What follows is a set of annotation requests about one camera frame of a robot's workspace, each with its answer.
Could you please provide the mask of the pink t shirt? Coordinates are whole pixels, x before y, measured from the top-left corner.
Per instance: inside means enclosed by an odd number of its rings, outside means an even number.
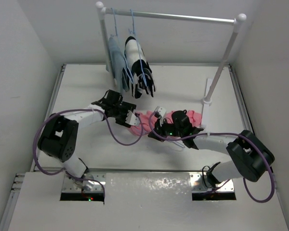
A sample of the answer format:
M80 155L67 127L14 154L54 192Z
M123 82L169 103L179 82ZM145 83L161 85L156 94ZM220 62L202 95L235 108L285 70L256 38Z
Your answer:
M169 113L165 114L165 118L167 120L167 122L172 123L172 114L175 111L171 111ZM152 111L147 111L145 114L140 113L140 119L144 128L143 131L143 136L148 135L149 132L151 132L151 128L149 126L149 116L152 114ZM194 127L200 127L201 122L202 122L202 115L198 112L195 112L194 110L188 110L186 112L186 115L189 118L190 123L194 126ZM141 134L141 125L138 126L131 126L129 129L129 132L135 136L140 136Z

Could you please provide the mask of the blue wire hanger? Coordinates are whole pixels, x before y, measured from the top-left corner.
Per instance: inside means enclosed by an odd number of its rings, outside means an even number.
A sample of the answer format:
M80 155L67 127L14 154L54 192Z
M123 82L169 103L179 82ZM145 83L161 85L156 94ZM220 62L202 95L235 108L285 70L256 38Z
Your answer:
M175 151L182 151L185 148L185 146L179 143L178 141L168 141L168 142L176 146L176 148L174 148Z

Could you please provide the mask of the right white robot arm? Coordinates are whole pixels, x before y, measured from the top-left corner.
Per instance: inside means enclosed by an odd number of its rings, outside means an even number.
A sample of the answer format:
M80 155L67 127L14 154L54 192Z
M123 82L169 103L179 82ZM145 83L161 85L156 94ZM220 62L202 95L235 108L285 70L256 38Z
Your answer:
M204 133L190 122L187 111L172 113L172 122L163 118L164 113L154 111L149 118L156 118L150 124L150 138L158 141L182 141L190 149L209 150L228 155L231 160L217 162L206 172L204 183L215 187L223 181L244 178L257 182L275 161L272 152L249 130L234 133Z

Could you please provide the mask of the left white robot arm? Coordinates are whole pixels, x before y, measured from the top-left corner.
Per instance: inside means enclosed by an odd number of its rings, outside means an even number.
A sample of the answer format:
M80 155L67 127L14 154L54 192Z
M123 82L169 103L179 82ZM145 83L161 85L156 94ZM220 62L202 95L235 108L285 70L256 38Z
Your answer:
M37 148L61 162L71 176L81 179L88 172L88 167L75 154L78 131L108 118L114 118L116 124L127 128L139 125L135 109L136 105L125 102L120 93L108 90L103 98L86 108L52 114L40 129Z

